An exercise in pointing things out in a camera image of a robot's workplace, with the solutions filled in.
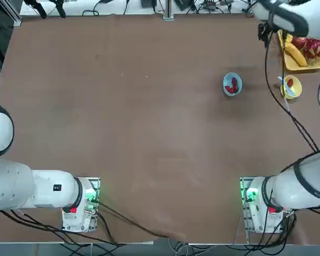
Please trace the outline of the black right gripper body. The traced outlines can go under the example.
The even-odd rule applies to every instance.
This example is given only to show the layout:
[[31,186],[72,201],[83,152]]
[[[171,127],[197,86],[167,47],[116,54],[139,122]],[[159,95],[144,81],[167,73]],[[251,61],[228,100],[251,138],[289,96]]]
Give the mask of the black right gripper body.
[[265,48],[267,48],[270,44],[272,29],[267,23],[259,23],[258,24],[258,40],[264,42]]

